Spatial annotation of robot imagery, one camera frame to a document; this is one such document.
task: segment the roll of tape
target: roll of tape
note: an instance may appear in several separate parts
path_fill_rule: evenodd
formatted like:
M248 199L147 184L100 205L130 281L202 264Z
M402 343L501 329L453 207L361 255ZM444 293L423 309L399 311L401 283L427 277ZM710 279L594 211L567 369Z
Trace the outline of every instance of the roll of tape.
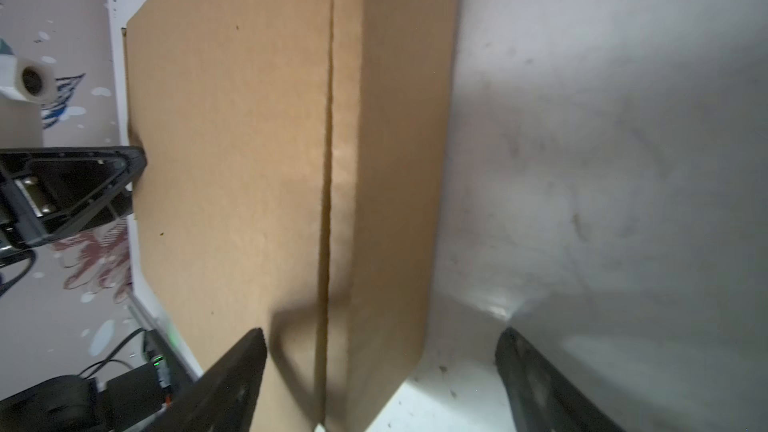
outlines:
M22 57L0 55L0 93L10 100L52 102L56 98L53 69Z

